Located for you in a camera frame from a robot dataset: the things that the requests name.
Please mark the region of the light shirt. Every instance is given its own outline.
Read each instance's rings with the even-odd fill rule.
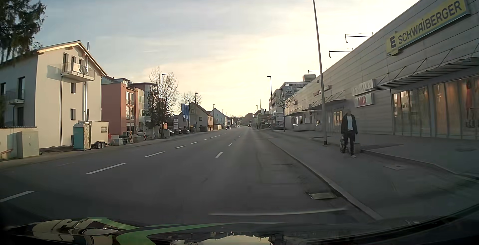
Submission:
[[[348,119],[348,131],[353,130],[353,117],[346,115],[346,118]]]

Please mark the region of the manhole cover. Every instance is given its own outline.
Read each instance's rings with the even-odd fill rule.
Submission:
[[[456,148],[456,152],[472,152],[475,151],[475,148]]]
[[[312,199],[331,199],[331,198],[336,198],[336,196],[335,196],[333,193],[331,193],[331,192],[309,194],[309,196],[310,196]]]
[[[385,164],[384,167],[394,169],[394,170],[407,169],[406,166],[400,165],[400,164]]]

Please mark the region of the dark jacket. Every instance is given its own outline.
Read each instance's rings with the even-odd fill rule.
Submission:
[[[346,114],[343,116],[343,121],[341,122],[341,134],[348,132],[348,118],[346,118],[346,116],[348,115]],[[353,114],[351,114],[351,117],[353,118],[353,132],[357,134],[358,128],[356,126],[356,118]]]

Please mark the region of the dark pants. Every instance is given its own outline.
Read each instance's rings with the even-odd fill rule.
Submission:
[[[349,150],[350,150],[350,153],[351,155],[354,155],[355,154],[355,138],[356,138],[356,134],[353,132],[353,131],[347,131],[345,134],[344,134],[344,145],[346,145],[348,143],[348,138],[349,138]]]

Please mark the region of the sidewalk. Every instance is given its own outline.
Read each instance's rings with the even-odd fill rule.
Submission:
[[[173,136],[167,139],[151,139],[151,140],[147,140],[143,142],[119,145],[119,146],[106,146],[104,149],[91,149],[86,151],[68,151],[68,152],[45,152],[40,156],[32,156],[32,157],[27,157],[22,159],[10,159],[6,161],[0,161],[0,169],[33,164],[33,163],[47,162],[47,161],[52,161],[52,160],[57,160],[57,159],[67,158],[72,156],[90,155],[90,154],[95,154],[100,152],[110,152],[110,151],[116,151],[116,150],[121,151],[121,150],[129,149],[129,148],[160,144],[160,143],[169,142],[169,141],[176,141],[191,135],[194,136],[196,134],[201,134],[201,133],[208,133],[208,132],[189,133],[187,135],[178,135],[178,136]]]
[[[273,131],[323,143],[322,132]],[[341,134],[328,132],[328,143],[339,145]],[[454,174],[479,178],[479,141],[397,135],[357,134],[356,142],[370,155],[395,156],[440,167]]]
[[[291,138],[296,132],[261,133],[328,183],[338,196],[376,220],[414,217],[422,221],[478,203],[479,182],[473,179],[398,162],[392,156],[360,154],[353,159],[335,145],[323,146],[301,136]]]

